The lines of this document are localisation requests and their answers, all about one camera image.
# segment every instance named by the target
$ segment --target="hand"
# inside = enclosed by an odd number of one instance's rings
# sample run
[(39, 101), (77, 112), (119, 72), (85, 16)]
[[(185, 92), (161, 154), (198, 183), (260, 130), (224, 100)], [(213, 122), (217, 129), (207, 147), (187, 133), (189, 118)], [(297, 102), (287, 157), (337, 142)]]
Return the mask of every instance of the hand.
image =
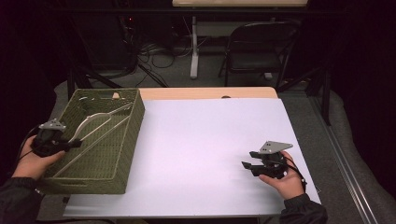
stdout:
[(37, 156), (32, 152), (32, 148), (30, 147), (34, 138), (35, 136), (32, 136), (26, 140), (21, 151), (21, 158), (18, 162), (17, 169), (12, 177), (32, 177), (33, 179), (38, 180), (50, 165), (64, 156), (64, 151), (60, 151), (52, 156), (44, 158)]
[[(286, 158), (293, 160), (291, 155), (286, 151), (281, 151), (281, 153)], [(287, 160), (287, 163), (288, 165), (295, 167), (291, 161)], [(287, 174), (281, 179), (272, 178), (267, 175), (259, 175), (259, 179), (277, 189), (280, 196), (285, 200), (304, 194), (301, 178), (292, 169), (288, 169)]]

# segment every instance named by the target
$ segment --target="green woven basket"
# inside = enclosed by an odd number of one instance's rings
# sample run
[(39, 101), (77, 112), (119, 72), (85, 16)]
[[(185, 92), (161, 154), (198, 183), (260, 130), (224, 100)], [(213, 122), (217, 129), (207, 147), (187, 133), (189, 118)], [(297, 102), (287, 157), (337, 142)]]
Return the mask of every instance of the green woven basket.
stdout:
[[(81, 147), (70, 149), (53, 164), (39, 182), (47, 194), (122, 194), (125, 193), (134, 147), (145, 113), (139, 89), (77, 90), (60, 122), (66, 125), (63, 137), (70, 139), (88, 116), (109, 113), (124, 105), (126, 109), (111, 116), (93, 119), (78, 138), (88, 135)], [(69, 167), (59, 172), (71, 160)]]

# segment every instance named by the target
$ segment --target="gray carpet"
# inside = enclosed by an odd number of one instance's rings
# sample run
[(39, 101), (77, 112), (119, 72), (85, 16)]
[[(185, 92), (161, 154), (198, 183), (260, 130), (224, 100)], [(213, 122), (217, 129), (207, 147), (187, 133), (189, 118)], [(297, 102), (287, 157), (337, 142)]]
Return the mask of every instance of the gray carpet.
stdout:
[[(170, 87), (219, 87), (223, 86), (223, 77), (218, 78), (222, 56), (213, 54), (213, 46), (201, 47), (199, 62), (199, 75), (191, 80), (190, 62), (191, 56), (177, 57), (172, 61), (169, 56), (155, 55), (154, 63), (157, 66), (170, 65), (167, 68), (155, 68), (148, 63), (153, 71), (161, 74)], [(160, 87), (145, 73), (136, 70), (135, 73), (126, 77), (113, 79), (122, 87)], [(275, 79), (267, 81), (258, 75), (232, 76), (230, 86), (273, 86)], [(103, 84), (92, 81), (95, 88), (105, 87)], [(296, 133), (300, 147), (304, 154), (307, 166), (321, 190), (318, 194), (323, 205), (327, 208), (330, 224), (335, 223), (364, 223), (360, 211), (354, 202), (349, 188), (346, 185), (341, 172), (334, 159), (332, 141), (325, 132), (321, 118), (315, 106), (316, 98), (308, 98), (302, 89), (304, 84), (291, 91), (280, 93), (281, 98), (290, 116), (290, 121)], [(67, 104), (67, 90), (65, 83), (56, 88), (58, 95), (57, 104), (54, 107), (52, 118), (58, 118)], [(377, 223), (396, 223), (396, 203), (376, 182), (367, 165), (361, 160), (359, 153), (354, 147), (351, 132), (347, 122), (347, 116), (343, 108), (342, 100), (332, 92), (331, 97), (331, 123), (336, 139), (344, 151), (347, 161), (358, 179), (361, 189), (368, 204), (376, 217)], [(62, 203), (63, 196), (47, 196), (42, 203), (39, 219), (59, 219), (65, 204)], [(277, 218), (263, 220), (265, 223), (277, 223)], [(86, 223), (104, 223), (100, 221)]]

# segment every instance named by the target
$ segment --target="white table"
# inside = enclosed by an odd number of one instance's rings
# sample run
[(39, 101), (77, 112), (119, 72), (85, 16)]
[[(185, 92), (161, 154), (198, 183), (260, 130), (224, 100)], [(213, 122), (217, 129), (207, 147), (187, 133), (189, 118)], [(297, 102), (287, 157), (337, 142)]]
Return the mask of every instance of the white table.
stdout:
[[(173, 88), (141, 89), (141, 93), (146, 114), (126, 193), (72, 195), (64, 211), (66, 217), (279, 214), (284, 205), (277, 191), (241, 164), (260, 164), (248, 153), (259, 150), (267, 140), (294, 145), (288, 152), (308, 183), (306, 192), (320, 203), (286, 110), (274, 89)], [(220, 99), (223, 95), (233, 98)]]
[[(174, 7), (305, 7), (308, 0), (173, 0)], [(196, 17), (192, 17), (192, 58), (190, 77), (198, 78), (198, 58), (199, 50), (197, 47), (197, 36), (207, 35), (207, 32), (213, 32), (219, 27), (225, 27), (217, 35), (229, 35), (233, 29), (242, 23), (230, 24), (229, 22), (216, 23), (210, 26), (208, 22), (203, 24), (205, 31), (199, 31)]]

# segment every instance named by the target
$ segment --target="chair leg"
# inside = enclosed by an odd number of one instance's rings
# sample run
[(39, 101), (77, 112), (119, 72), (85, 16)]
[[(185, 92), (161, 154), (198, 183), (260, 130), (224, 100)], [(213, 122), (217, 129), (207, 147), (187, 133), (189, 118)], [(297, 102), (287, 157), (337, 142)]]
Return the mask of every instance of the chair leg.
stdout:
[(218, 77), (221, 77), (221, 73), (222, 73), (222, 70), (224, 69), (224, 64), (225, 64), (226, 59), (227, 59), (227, 58), (224, 57), (223, 62), (221, 63), (221, 68), (220, 68), (220, 70), (219, 70)]
[(280, 83), (283, 80), (283, 76), (285, 75), (285, 70), (286, 70), (286, 66), (288, 65), (288, 61), (289, 61), (289, 54), (286, 53), (283, 55), (283, 59), (282, 59), (282, 67), (280, 68), (280, 71), (277, 75), (277, 81), (276, 81), (276, 86), (275, 89), (277, 90), (280, 86)]
[(228, 86), (228, 68), (225, 68), (224, 87)]
[(276, 91), (277, 92), (286, 91), (290, 87), (293, 87), (294, 85), (297, 85), (298, 83), (300, 83), (305, 78), (313, 76), (316, 72), (320, 71), (320, 69), (321, 69), (320, 67), (316, 67), (316, 68), (312, 69), (311, 71), (303, 74), (302, 76), (295, 78), (294, 80), (290, 81), (289, 83), (286, 83), (286, 84), (276, 88)]

